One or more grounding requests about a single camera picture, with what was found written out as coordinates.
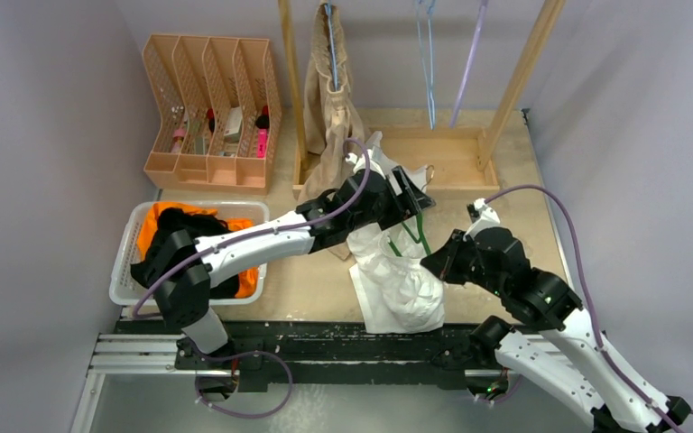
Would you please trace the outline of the green hanger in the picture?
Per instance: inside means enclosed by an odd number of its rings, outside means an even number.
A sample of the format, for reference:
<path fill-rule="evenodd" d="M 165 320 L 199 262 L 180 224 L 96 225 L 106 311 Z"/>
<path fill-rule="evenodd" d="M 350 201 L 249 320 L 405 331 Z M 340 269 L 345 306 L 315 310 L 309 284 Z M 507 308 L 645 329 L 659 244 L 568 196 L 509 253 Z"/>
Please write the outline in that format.
<path fill-rule="evenodd" d="M 386 244 L 397 257 L 423 258 L 431 254 L 423 214 L 415 216 L 412 221 L 402 222 L 400 229 L 388 234 Z"/>

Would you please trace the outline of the white shorts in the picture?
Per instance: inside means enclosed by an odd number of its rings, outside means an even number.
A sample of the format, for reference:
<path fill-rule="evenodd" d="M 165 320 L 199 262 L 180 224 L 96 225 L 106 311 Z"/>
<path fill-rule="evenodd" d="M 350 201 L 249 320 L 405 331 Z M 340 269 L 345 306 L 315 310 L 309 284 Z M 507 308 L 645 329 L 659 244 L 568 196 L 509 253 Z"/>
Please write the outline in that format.
<path fill-rule="evenodd" d="M 397 257 L 386 244 L 400 225 L 382 230 L 372 224 L 347 238 L 356 260 L 349 274 L 370 334 L 415 334 L 444 325 L 444 284 L 420 265 L 422 258 Z"/>

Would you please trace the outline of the light blue hanger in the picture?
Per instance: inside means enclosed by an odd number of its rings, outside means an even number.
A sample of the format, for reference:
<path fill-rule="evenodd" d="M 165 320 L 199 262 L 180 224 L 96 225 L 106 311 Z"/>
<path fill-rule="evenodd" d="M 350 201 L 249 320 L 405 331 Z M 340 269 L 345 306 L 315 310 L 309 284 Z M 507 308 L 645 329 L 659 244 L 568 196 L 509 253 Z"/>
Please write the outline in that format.
<path fill-rule="evenodd" d="M 420 50 L 420 62 L 425 81 L 425 95 L 430 130 L 437 124 L 435 101 L 433 14 L 435 1 L 414 1 L 416 30 Z"/>

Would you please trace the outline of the orange shorts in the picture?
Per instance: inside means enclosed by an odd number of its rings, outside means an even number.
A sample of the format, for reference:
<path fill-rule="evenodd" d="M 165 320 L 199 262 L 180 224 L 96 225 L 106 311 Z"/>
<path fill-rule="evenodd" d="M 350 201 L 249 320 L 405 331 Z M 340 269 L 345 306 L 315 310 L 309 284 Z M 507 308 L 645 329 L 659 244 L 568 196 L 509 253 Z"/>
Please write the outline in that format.
<path fill-rule="evenodd" d="M 168 237 L 185 230 L 195 237 L 226 235 L 254 225 L 248 218 L 221 219 L 215 208 L 196 207 L 178 202 L 157 202 L 143 221 L 136 245 L 142 260 L 130 266 L 132 278 L 141 286 L 148 285 L 145 270 L 165 244 Z M 211 289 L 211 299 L 245 299 L 255 294 L 259 281 L 256 268 L 247 269 Z"/>

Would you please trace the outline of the lilac plastic hanger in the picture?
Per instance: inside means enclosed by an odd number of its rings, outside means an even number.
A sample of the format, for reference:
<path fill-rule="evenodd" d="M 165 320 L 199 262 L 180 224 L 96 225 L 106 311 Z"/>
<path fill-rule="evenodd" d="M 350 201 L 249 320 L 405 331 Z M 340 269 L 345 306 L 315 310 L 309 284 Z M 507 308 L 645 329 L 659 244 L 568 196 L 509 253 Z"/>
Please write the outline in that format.
<path fill-rule="evenodd" d="M 451 112 L 450 121 L 448 123 L 449 128 L 454 128 L 457 125 L 457 120 L 467 92 L 467 84 L 474 69 L 477 49 L 481 40 L 488 5 L 488 0 L 481 0 L 477 10 L 476 25 L 472 34 L 472 40 L 467 54 L 467 61 L 465 64 L 464 71 L 461 75 L 461 80 L 457 89 L 457 95 Z"/>

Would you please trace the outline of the black shorts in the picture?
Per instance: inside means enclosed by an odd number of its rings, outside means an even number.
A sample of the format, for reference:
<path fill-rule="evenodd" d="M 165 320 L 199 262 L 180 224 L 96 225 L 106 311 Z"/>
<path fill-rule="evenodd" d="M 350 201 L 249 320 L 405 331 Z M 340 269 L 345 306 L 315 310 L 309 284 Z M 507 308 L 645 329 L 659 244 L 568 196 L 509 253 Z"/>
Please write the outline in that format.
<path fill-rule="evenodd" d="M 196 237 L 228 235 L 252 226 L 247 220 L 220 220 L 211 214 L 202 214 L 191 207 L 188 211 L 180 207 L 167 207 L 163 210 L 153 207 L 149 217 L 155 219 L 152 232 L 143 227 L 138 244 L 144 251 L 139 263 L 130 265 L 132 278 L 144 288 L 156 279 L 152 273 L 156 264 L 166 260 L 166 253 Z"/>

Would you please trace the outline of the white plastic perforated basket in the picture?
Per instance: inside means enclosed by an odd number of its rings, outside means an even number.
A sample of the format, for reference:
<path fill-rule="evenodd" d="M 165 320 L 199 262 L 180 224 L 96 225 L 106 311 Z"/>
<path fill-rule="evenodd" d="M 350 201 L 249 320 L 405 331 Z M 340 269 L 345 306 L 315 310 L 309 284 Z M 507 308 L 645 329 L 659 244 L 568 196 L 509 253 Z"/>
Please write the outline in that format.
<path fill-rule="evenodd" d="M 151 209 L 163 210 L 167 207 L 180 207 L 188 211 L 191 207 L 202 214 L 211 214 L 220 220 L 247 220 L 252 225 L 260 225 L 269 220 L 269 208 L 261 201 L 248 200 L 191 200 L 191 201 L 151 201 L 134 208 L 126 224 L 118 253 L 115 258 L 109 286 L 109 298 L 120 306 L 133 306 L 146 292 L 146 288 L 136 282 L 130 274 L 130 265 L 143 259 L 138 238 L 143 227 L 155 230 L 155 219 L 149 217 Z"/>

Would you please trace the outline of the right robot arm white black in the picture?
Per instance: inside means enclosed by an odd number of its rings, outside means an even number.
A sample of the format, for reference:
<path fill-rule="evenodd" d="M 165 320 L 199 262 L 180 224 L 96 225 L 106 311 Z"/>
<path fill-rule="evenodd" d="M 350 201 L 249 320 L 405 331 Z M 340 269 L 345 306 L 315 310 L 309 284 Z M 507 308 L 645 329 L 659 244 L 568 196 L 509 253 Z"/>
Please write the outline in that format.
<path fill-rule="evenodd" d="M 510 230 L 487 228 L 475 236 L 456 230 L 420 263 L 441 281 L 493 293 L 513 318 L 552 343 L 564 361 L 491 316 L 471 334 L 470 354 L 483 367 L 500 364 L 540 386 L 593 431 L 665 432 L 691 414 L 683 398 L 651 387 L 607 339 L 596 341 L 576 292 L 558 275 L 531 266 Z"/>

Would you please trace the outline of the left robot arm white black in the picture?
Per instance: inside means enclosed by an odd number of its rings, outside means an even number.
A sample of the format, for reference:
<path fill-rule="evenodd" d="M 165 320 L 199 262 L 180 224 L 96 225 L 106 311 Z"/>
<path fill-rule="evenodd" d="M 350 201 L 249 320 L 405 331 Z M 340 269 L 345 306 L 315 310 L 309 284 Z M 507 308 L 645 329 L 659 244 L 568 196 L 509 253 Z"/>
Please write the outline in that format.
<path fill-rule="evenodd" d="M 199 359 L 220 369 L 232 360 L 233 345 L 209 305 L 213 287 L 241 271 L 342 244 L 365 226 L 397 226 L 435 204 L 401 167 L 387 175 L 361 169 L 340 188 L 258 226 L 200 238 L 185 230 L 173 233 L 146 268 L 148 294 L 163 320 L 196 347 Z"/>

